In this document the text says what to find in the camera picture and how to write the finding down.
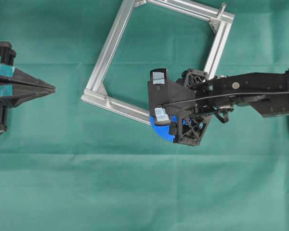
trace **green cloth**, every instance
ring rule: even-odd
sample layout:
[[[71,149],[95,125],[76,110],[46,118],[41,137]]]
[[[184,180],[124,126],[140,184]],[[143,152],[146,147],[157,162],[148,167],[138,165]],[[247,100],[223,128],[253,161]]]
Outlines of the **green cloth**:
[[[219,8],[222,0],[200,0]],[[289,68],[289,0],[227,0],[236,14],[218,75]],[[14,65],[57,92],[12,109],[0,137],[0,231],[289,231],[289,116],[235,108],[200,147],[83,103],[121,0],[1,0]],[[204,66],[214,34],[195,18],[136,8],[105,78],[148,108],[149,71]]]

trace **black cable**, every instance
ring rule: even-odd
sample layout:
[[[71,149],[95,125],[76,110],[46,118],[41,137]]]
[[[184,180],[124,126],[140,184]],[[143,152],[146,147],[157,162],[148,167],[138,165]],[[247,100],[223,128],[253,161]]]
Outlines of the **black cable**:
[[[280,94],[289,94],[289,91],[276,91],[276,92],[237,92],[237,93],[228,93],[228,94],[222,94],[222,95],[211,95],[211,96],[205,96],[200,97],[198,99],[190,99],[190,100],[181,100],[176,101],[172,103],[165,103],[163,106],[170,106],[178,103],[188,103],[193,101],[199,101],[199,100],[206,100],[206,99],[212,99],[212,98],[218,98],[218,97],[226,97],[226,96],[233,96],[233,95],[280,95]]]

